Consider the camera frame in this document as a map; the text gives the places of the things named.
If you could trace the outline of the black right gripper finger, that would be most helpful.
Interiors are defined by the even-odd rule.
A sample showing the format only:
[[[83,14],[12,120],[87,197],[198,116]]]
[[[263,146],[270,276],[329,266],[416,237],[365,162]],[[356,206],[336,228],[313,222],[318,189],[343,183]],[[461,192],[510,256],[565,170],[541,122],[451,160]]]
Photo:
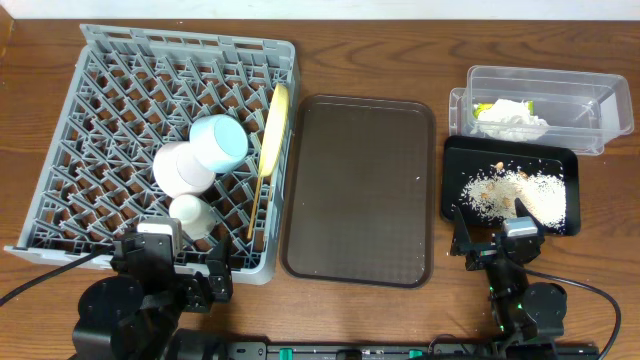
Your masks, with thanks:
[[[465,256],[473,248],[463,214],[458,207],[454,208],[454,233],[449,254],[451,256]]]
[[[526,206],[524,205],[524,203],[521,201],[520,198],[516,198],[514,200],[514,208],[515,208],[516,216],[518,218],[529,217],[533,222],[537,221],[535,216],[526,208]]]

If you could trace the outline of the white cup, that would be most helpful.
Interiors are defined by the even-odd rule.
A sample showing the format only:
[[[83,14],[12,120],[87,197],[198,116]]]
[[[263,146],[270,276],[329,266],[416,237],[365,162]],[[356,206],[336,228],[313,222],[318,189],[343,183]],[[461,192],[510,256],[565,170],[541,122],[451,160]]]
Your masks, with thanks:
[[[211,207],[190,194],[174,198],[169,206],[169,215],[180,221],[182,230],[193,240],[208,236],[217,224]]]

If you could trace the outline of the wooden chopstick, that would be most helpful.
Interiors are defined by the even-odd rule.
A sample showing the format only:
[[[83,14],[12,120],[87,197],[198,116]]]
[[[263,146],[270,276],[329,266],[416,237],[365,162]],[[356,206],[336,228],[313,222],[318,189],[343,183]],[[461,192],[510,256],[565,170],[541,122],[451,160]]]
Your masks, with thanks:
[[[253,238],[254,226],[255,226],[255,221],[256,221],[257,210],[258,210],[258,207],[259,207],[262,183],[263,183],[263,177],[262,176],[258,176],[257,183],[256,183],[256,188],[255,188],[255,193],[254,193],[254,198],[253,198],[251,217],[250,217],[249,227],[248,227],[248,231],[247,231],[248,240],[252,240],[252,238]]]

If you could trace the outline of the white tissue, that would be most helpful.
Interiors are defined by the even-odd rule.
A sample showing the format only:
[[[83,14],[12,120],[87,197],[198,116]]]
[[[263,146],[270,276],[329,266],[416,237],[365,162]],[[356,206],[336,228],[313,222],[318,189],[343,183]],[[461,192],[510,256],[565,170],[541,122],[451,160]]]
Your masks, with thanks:
[[[473,133],[480,131],[488,137],[504,141],[537,140],[550,128],[546,120],[533,113],[532,101],[498,99],[491,109],[475,119]]]

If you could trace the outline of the pink bowl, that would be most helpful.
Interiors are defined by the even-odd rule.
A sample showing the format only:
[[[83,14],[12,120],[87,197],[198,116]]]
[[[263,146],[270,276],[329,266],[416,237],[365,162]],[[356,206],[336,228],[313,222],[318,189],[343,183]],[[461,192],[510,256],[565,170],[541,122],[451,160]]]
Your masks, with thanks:
[[[215,173],[195,157],[189,142],[170,142],[157,151],[152,165],[154,178],[169,197],[199,196],[214,183]]]

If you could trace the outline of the light blue bowl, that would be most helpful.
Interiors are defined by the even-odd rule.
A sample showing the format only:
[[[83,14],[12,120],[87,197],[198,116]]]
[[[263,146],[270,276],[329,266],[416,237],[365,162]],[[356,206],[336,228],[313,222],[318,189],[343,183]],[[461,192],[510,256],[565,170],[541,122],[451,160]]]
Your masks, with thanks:
[[[189,130],[189,142],[199,163],[216,174],[232,172],[249,150],[242,125],[224,114],[196,120]]]

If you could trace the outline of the yellow plate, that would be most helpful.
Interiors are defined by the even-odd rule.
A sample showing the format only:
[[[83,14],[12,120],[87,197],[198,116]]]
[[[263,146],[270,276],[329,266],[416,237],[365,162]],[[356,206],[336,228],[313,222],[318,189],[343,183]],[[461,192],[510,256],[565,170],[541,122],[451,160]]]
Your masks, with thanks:
[[[283,84],[277,84],[270,103],[261,144],[258,167],[260,178],[269,177],[275,169],[287,125],[288,110],[288,88]]]

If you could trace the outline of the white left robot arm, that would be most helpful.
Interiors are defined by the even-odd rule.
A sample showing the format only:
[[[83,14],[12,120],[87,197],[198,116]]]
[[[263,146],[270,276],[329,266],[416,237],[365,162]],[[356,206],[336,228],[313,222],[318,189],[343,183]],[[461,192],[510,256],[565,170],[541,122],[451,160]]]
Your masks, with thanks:
[[[172,237],[130,232],[114,242],[115,276],[81,296],[72,332],[77,359],[227,359],[224,340],[180,329],[185,312],[208,313],[233,294],[231,240],[207,254],[207,276],[175,270]]]

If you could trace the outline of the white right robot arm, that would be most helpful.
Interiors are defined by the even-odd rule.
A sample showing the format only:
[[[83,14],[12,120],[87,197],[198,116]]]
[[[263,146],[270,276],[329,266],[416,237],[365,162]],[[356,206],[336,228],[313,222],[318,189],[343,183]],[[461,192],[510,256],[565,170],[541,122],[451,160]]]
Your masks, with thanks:
[[[502,334],[488,352],[504,359],[557,359],[555,339],[564,334],[567,313],[564,288],[548,282],[530,283],[524,266],[541,254],[544,229],[521,200],[516,216],[503,222],[489,242],[474,242],[462,211],[454,209],[453,256],[465,258],[468,271],[484,271],[489,301]]]

